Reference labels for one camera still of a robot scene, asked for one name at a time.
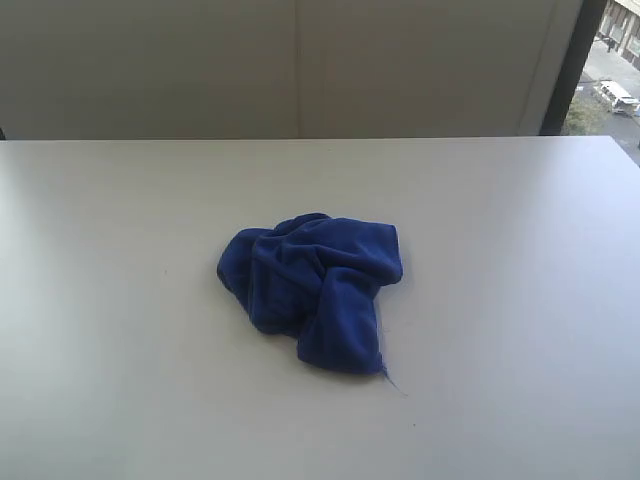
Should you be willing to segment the blue microfiber towel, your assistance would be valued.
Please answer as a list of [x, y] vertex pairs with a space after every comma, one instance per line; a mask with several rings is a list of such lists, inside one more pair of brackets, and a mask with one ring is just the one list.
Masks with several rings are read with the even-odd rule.
[[403, 277], [395, 226], [309, 213], [247, 228], [224, 248], [216, 274], [259, 332], [295, 339], [300, 361], [387, 376], [375, 300]]

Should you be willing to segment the dark window frame post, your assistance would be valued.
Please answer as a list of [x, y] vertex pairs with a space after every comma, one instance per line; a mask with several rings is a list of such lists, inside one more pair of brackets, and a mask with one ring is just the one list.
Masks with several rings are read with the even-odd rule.
[[557, 136], [561, 133], [606, 4], [606, 0], [584, 0], [581, 3], [561, 69], [539, 130], [540, 136]]

